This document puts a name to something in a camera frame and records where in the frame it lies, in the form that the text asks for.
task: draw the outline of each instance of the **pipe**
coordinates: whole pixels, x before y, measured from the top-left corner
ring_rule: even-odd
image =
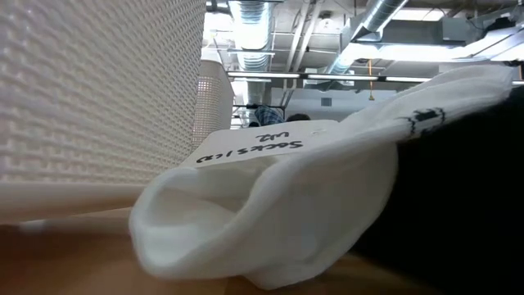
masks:
[[[314,27],[317,24],[317,19],[318,15],[320,15],[321,6],[321,2],[317,2],[314,6],[313,14],[311,15],[311,20],[309,21],[308,29],[305,31],[305,35],[302,39],[302,44],[300,46],[300,51],[298,52],[298,57],[296,58],[295,65],[293,66],[293,71],[298,71],[300,64],[302,63],[302,58],[304,57],[305,49],[308,47],[309,40],[311,39],[311,34],[313,33]]]
[[[408,0],[369,0],[361,22],[351,30],[351,41],[366,34],[384,29],[393,16],[408,2]],[[358,54],[355,54],[355,43],[349,43],[337,59],[328,67],[326,74],[345,74]]]
[[[291,64],[293,62],[293,57],[295,57],[295,51],[298,47],[298,42],[300,41],[300,37],[302,36],[302,30],[304,29],[305,19],[307,18],[309,3],[303,2],[302,8],[300,9],[300,21],[298,23],[298,26],[296,27],[295,34],[293,36],[293,41],[291,42],[291,50],[289,51],[289,54],[287,55],[287,62],[286,67],[284,68],[285,72],[288,72],[291,69]]]
[[[269,50],[272,4],[258,1],[229,1],[235,20],[235,44],[238,49]],[[260,53],[237,55],[242,70],[267,71],[270,56]],[[261,103],[265,84],[248,82],[247,100]]]

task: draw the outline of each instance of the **ceiling duct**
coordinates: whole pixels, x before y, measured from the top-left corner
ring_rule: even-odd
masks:
[[[356,16],[360,22],[352,25],[350,30],[350,41],[354,41],[367,34],[378,32],[390,22],[397,11],[408,2],[408,0],[369,0],[366,11]],[[345,74],[354,60],[354,45],[348,44],[338,58],[327,68],[327,74]]]
[[[237,49],[268,50],[272,4],[259,1],[230,1],[235,24]],[[270,56],[264,53],[239,52],[238,63],[244,71],[267,71]],[[247,82],[247,100],[260,103],[264,99],[265,83]]]

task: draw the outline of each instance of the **person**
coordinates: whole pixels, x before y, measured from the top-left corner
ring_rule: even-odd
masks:
[[[247,105],[247,109],[256,109],[255,116],[261,126],[275,125],[275,124],[280,124],[284,122],[293,122],[293,121],[298,121],[298,120],[311,120],[311,118],[309,118],[308,115],[299,113],[299,114],[289,116],[287,120],[284,121],[282,116],[280,116],[280,114],[277,111],[275,111],[274,109],[267,107],[267,106],[261,106],[261,105],[256,105],[256,104]]]

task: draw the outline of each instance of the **plaid shirt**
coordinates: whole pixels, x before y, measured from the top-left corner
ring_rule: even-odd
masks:
[[[259,121],[260,126],[284,123],[282,116],[280,116],[277,111],[267,106],[259,106],[255,111],[255,116]]]

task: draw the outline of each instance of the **ceiling light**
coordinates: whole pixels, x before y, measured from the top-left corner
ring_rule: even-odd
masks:
[[[380,49],[380,58],[390,61],[443,62],[463,57],[463,48],[431,45],[386,45]]]
[[[393,16],[393,20],[439,21],[445,16],[444,12],[447,13],[448,11],[449,9],[403,8]]]
[[[378,77],[365,75],[316,75],[309,74],[307,79],[343,80],[343,81],[376,81]]]
[[[238,78],[282,78],[282,79],[297,79],[300,74],[290,73],[262,73],[262,72],[228,72],[229,77]]]
[[[412,77],[386,77],[387,82],[411,82],[424,83],[431,80],[431,78],[412,78]]]

